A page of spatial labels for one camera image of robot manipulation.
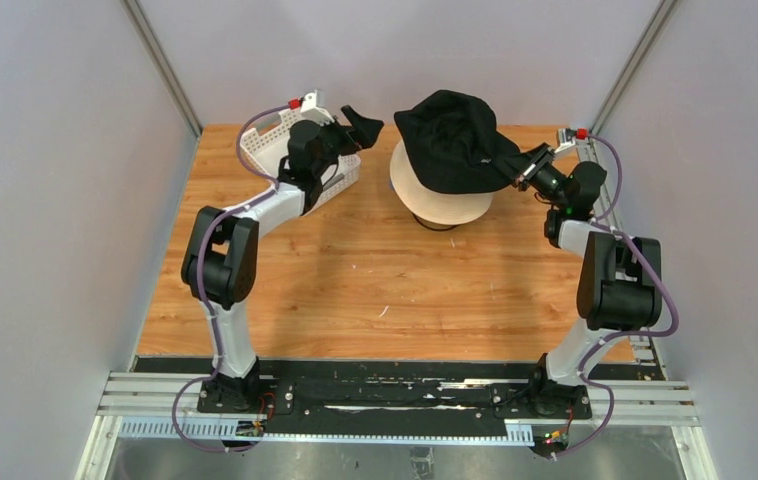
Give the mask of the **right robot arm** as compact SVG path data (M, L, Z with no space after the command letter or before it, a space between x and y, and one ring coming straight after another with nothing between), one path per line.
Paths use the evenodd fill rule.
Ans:
M605 228L594 211L607 178L589 161L569 174L553 164L548 144L496 161L498 171L520 191L533 189L549 205L543 232L549 243L582 260L576 294L579 318L564 340L539 360L526 390L529 408L550 417L567 399L579 397L587 373L624 333L654 325L661 294L651 279L660 263L660 246L631 240Z

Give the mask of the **beige bucket hat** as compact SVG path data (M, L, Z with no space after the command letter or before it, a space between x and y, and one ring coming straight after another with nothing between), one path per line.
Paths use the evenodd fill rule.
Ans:
M429 190L417 178L400 140L389 164L389 181L403 205L420 220L446 226L463 225L482 217L494 193L444 194Z

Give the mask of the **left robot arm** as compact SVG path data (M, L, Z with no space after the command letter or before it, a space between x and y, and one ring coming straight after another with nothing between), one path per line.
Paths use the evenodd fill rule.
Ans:
M359 178L359 152L373 147L384 128L349 105L341 111L337 118L301 100L253 117L236 152L269 187L242 203L197 213L181 278L206 311L214 346L213 370L202 380L223 384L223 400L238 413L261 400L261 386L250 379L257 354L247 315L261 240L351 187Z

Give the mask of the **black hat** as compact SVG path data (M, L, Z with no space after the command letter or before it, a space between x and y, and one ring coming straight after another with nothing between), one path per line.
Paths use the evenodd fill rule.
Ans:
M450 195L493 193L510 176L499 166L524 157L497 129L481 98L441 89L393 114L409 163L425 188Z

